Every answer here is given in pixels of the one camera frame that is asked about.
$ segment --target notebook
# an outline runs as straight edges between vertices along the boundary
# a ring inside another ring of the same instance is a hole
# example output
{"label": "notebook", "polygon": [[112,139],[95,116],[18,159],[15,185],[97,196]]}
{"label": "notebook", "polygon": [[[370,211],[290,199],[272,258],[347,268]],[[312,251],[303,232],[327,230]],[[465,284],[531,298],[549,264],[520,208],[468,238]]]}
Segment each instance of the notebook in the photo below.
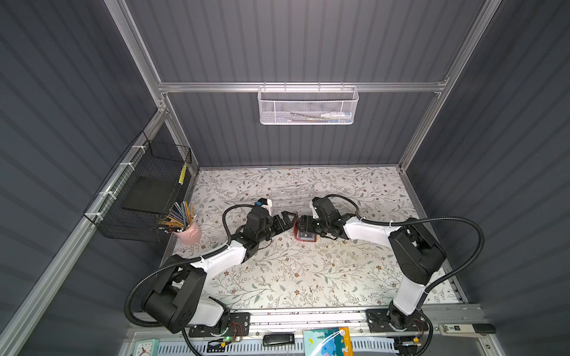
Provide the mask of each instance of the notebook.
{"label": "notebook", "polygon": [[306,330],[305,356],[353,356],[348,328]]}

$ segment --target pencil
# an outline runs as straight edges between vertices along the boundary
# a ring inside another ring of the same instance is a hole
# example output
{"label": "pencil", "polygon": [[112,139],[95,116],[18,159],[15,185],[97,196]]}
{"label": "pencil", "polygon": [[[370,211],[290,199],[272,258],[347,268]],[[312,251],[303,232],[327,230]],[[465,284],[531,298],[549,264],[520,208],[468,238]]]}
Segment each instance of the pencil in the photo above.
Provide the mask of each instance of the pencil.
{"label": "pencil", "polygon": [[190,225],[190,211],[188,210],[188,203],[184,202],[184,211],[186,211],[186,220],[188,220],[188,225]]}

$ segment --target white wire mesh basket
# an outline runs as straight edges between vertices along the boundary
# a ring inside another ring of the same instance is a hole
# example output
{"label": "white wire mesh basket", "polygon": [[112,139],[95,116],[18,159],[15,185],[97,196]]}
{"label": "white wire mesh basket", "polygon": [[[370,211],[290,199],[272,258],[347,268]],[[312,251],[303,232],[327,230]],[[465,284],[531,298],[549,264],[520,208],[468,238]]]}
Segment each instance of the white wire mesh basket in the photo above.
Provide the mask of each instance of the white wire mesh basket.
{"label": "white wire mesh basket", "polygon": [[267,90],[259,87],[259,121],[263,125],[350,125],[354,122],[358,91],[356,87],[338,90]]}

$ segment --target floral tablecloth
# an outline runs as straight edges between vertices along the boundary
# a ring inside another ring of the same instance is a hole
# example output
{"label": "floral tablecloth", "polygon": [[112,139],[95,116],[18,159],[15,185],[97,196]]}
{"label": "floral tablecloth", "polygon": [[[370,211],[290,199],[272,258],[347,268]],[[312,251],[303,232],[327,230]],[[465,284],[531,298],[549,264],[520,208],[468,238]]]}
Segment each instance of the floral tablecloth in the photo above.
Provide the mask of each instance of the floral tablecloth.
{"label": "floral tablecloth", "polygon": [[[188,247],[177,243],[174,253],[198,256],[227,239],[222,213],[238,203],[268,198],[271,189],[314,185],[318,196],[338,193],[352,198],[363,217],[402,221],[417,217],[395,167],[205,170],[192,194],[202,240]],[[347,202],[334,199],[341,214],[351,212]],[[231,231],[245,223],[249,209],[227,215]],[[302,308],[320,306],[387,305],[396,295],[402,272],[390,248],[359,240],[295,240],[292,230],[263,242],[255,256],[220,273],[204,286],[233,309]],[[443,275],[440,270],[432,280]],[[434,288],[428,304],[457,303],[445,282]]]}

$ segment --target gray wall panel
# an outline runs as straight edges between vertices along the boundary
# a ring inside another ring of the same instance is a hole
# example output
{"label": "gray wall panel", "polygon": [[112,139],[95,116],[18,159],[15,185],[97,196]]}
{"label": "gray wall panel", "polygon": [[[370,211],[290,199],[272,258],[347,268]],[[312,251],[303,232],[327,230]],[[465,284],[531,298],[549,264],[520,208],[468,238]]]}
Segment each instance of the gray wall panel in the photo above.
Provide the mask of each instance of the gray wall panel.
{"label": "gray wall panel", "polygon": [[262,125],[254,93],[171,93],[202,167],[397,163],[431,93],[362,93],[352,125]]}
{"label": "gray wall panel", "polygon": [[[503,2],[408,170],[428,215],[485,231],[458,278],[509,355],[568,347],[569,18],[567,1]],[[452,266],[470,256],[468,228],[435,230]]]}
{"label": "gray wall panel", "polygon": [[[103,1],[0,2],[0,63],[4,328],[156,106]],[[95,236],[21,354],[114,354],[163,247]]]}
{"label": "gray wall panel", "polygon": [[127,3],[163,81],[434,81],[482,0]]}

